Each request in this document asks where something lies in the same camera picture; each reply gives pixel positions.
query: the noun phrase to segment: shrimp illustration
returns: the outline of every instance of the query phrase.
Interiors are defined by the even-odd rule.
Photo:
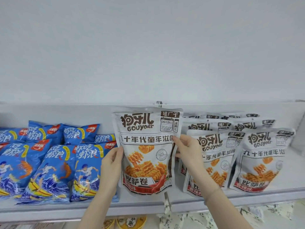
[[[60,167],[60,170],[66,171],[66,176],[60,177],[59,179],[68,178],[72,173],[70,166],[66,162],[63,163],[63,165]]]
[[[25,171],[25,174],[21,175],[19,177],[19,179],[23,179],[23,178],[29,176],[33,171],[32,166],[29,163],[27,163],[26,161],[21,161],[21,164],[18,164],[17,166],[18,166],[18,169],[23,169]]]

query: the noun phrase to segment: hand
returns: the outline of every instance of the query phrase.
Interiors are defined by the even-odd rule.
[[[123,147],[113,148],[102,159],[101,165],[101,180],[98,190],[107,192],[112,196],[115,195],[116,186],[121,176],[122,157],[124,154]]]
[[[195,178],[201,175],[203,167],[202,148],[199,142],[190,136],[181,134],[180,139],[173,136],[173,141],[178,146],[180,157],[188,168],[188,172]]]

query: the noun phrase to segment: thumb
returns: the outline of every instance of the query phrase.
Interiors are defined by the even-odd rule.
[[[178,149],[181,151],[183,150],[186,146],[182,143],[182,141],[176,137],[176,136],[173,136],[173,141],[176,143],[176,145],[178,146]]]
[[[116,164],[121,164],[123,154],[124,154],[123,146],[120,146],[120,148],[116,152],[116,156],[113,162]]]

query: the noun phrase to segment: left hand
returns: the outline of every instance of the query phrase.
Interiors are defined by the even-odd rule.
[[[107,192],[112,196],[115,195],[116,186],[119,182],[122,169],[122,158],[124,154],[124,149],[113,148],[108,152],[108,154],[102,159],[101,165],[101,179],[98,190]]]

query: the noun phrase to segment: white shelf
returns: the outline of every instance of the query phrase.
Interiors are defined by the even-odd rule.
[[[259,205],[305,198],[305,157],[293,148],[288,148],[283,169],[265,191],[259,195],[247,195],[236,190],[227,189],[224,193],[235,206]],[[167,194],[172,212],[207,211],[203,199],[194,198],[182,191],[184,176],[175,176],[175,186]]]
[[[120,201],[112,203],[107,216],[164,213],[164,194],[134,196],[118,188]],[[80,220],[90,201],[67,204],[15,205],[14,200],[0,202],[0,222],[54,222]]]

